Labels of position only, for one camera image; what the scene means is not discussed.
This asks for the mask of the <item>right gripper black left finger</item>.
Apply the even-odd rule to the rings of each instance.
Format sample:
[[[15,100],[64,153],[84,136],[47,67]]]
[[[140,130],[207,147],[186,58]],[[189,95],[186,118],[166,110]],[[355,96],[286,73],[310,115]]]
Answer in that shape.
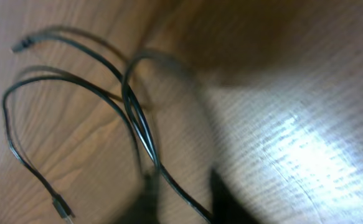
[[[114,224],[159,224],[158,200],[159,175],[146,174],[141,192]]]

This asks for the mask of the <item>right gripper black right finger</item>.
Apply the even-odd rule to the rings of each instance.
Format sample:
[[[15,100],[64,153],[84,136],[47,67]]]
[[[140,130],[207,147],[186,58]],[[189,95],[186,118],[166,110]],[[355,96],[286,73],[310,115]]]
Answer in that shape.
[[[259,224],[259,221],[248,213],[222,180],[212,169],[210,172],[210,189],[212,193],[212,223],[214,224]]]

